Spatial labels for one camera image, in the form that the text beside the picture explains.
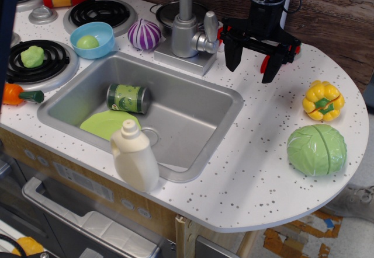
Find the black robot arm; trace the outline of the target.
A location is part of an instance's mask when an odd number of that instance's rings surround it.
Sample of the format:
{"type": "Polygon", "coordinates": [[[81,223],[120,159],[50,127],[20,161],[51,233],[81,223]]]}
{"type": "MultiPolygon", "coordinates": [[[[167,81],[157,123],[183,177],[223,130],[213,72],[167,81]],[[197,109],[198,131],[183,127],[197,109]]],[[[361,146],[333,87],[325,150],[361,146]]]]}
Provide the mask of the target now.
{"type": "Polygon", "coordinates": [[[250,1],[246,19],[222,19],[220,39],[224,43],[226,67],[231,71],[238,67],[244,48],[265,54],[262,83],[271,83],[282,65],[293,62],[301,41],[281,28],[286,0],[250,1]]]}

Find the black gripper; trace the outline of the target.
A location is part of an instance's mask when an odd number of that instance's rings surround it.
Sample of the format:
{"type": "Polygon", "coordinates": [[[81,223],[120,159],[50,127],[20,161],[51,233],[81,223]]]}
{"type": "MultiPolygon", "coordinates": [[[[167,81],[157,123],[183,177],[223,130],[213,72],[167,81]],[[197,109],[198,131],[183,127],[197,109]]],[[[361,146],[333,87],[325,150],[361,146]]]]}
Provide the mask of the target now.
{"type": "Polygon", "coordinates": [[[259,24],[251,24],[249,19],[222,18],[223,30],[220,39],[224,42],[226,67],[234,72],[241,62],[244,48],[270,55],[263,74],[262,83],[271,83],[283,63],[292,62],[300,53],[301,41],[285,32],[279,23],[271,25],[270,31],[260,30],[259,24]],[[286,48],[282,54],[276,53],[278,46],[286,48]]]}

